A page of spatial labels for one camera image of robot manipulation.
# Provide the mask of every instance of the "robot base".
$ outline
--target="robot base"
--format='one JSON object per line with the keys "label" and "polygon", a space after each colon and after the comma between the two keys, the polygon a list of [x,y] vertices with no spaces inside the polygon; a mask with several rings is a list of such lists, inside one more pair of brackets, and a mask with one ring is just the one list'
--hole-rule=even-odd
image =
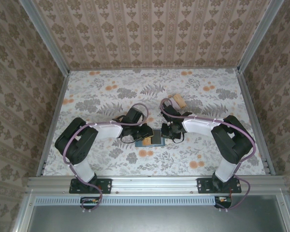
{"label": "robot base", "polygon": [[217,191],[214,187],[212,178],[198,178],[197,186],[198,193],[230,193],[230,190],[232,193],[242,192],[240,181],[235,177],[232,177],[229,181],[223,183],[223,187],[220,191]]}
{"label": "robot base", "polygon": [[[95,186],[101,189],[103,194],[109,194],[112,190],[112,179],[97,179]],[[71,194],[95,194],[99,193],[95,188],[84,185],[78,179],[72,179],[70,183],[69,193]]]}

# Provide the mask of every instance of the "damask wallpaper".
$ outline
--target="damask wallpaper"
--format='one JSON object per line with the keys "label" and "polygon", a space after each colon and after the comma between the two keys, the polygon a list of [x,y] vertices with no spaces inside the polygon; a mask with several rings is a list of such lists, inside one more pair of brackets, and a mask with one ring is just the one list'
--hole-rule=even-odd
{"label": "damask wallpaper", "polygon": [[244,72],[277,174],[290,192],[290,0],[277,16]]}
{"label": "damask wallpaper", "polygon": [[[235,115],[253,136],[236,74],[237,69],[71,72],[44,175],[72,175],[55,148],[55,141],[76,117],[88,122],[109,121],[141,102],[149,109],[148,125],[160,129],[166,122],[159,110],[160,101],[174,94],[185,99],[184,112],[209,118]],[[166,146],[135,147],[134,143],[124,144],[120,139],[98,140],[88,160],[99,176],[212,175],[220,164],[221,153],[212,137],[187,133],[181,144],[170,139],[165,142]],[[243,162],[238,174],[265,174],[258,150]]]}
{"label": "damask wallpaper", "polygon": [[33,0],[71,70],[236,66],[270,0]]}
{"label": "damask wallpaper", "polygon": [[63,76],[16,0],[0,0],[0,232],[36,175]]}

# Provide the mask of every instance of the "wooden block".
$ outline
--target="wooden block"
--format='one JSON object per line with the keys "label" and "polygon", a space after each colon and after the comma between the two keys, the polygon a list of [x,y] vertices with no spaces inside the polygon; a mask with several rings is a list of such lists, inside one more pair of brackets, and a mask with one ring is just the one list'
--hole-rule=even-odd
{"label": "wooden block", "polygon": [[179,107],[181,109],[183,109],[183,108],[185,108],[187,106],[185,101],[184,101],[184,99],[179,94],[175,94],[173,96],[173,99],[176,101],[176,103],[179,105]]}
{"label": "wooden block", "polygon": [[150,138],[150,137],[145,138],[145,139],[142,141],[142,144],[143,144],[143,146],[151,145],[151,138]]}

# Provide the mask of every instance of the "small box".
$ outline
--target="small box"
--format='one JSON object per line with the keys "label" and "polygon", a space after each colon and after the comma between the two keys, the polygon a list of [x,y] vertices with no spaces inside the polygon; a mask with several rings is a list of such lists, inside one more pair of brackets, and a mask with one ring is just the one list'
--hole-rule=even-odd
{"label": "small box", "polygon": [[144,143],[142,141],[136,141],[135,147],[155,147],[155,146],[165,146],[165,139],[161,137],[161,130],[160,129],[153,129],[154,136],[150,138],[146,138]]}
{"label": "small box", "polygon": [[176,101],[176,103],[181,109],[187,106],[184,99],[179,94],[175,94],[172,98]]}

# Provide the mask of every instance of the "gray leaf pattern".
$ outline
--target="gray leaf pattern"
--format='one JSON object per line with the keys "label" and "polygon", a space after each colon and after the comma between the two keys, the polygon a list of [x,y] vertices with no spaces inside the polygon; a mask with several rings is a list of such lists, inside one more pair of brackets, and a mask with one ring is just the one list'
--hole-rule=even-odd
{"label": "gray leaf pattern", "polygon": [[[74,118],[109,121],[140,102],[149,108],[148,125],[159,129],[165,122],[158,109],[160,101],[174,94],[180,94],[187,104],[182,112],[211,118],[235,115],[253,135],[236,73],[234,69],[71,72],[44,175],[72,174],[54,143]],[[120,139],[96,140],[88,160],[97,175],[211,175],[221,155],[213,138],[187,133],[181,144],[166,140],[163,147],[135,147]],[[238,174],[264,174],[258,151]]]}

